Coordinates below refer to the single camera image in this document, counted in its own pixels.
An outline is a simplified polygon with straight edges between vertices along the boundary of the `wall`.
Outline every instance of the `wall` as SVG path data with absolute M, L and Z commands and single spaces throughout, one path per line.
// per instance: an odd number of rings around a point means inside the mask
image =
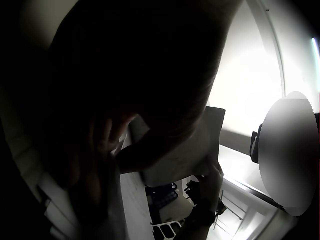
M 281 77 L 275 49 L 265 48 L 244 1 L 229 30 L 209 97 L 210 106 L 226 110 L 223 129 L 251 136 L 280 98 Z
M 48 49 L 54 35 L 78 0 L 27 0 L 21 11 L 21 29 L 29 44 Z
M 260 0 L 269 9 L 284 72 L 285 94 L 300 91 L 309 100 L 313 111 L 319 113 L 320 73 L 311 39 L 314 30 L 290 1 Z

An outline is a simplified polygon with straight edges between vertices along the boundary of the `fluorescent light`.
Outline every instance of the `fluorescent light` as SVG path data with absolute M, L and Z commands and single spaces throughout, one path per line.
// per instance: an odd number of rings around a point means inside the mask
M 312 43 L 313 43 L 313 48 L 315 49 L 315 53 L 316 53 L 316 58 L 317 58 L 317 62 L 318 62 L 318 71 L 320 74 L 320 53 L 319 53 L 319 47 L 317 46 L 316 40 L 313 38 L 312 39 Z

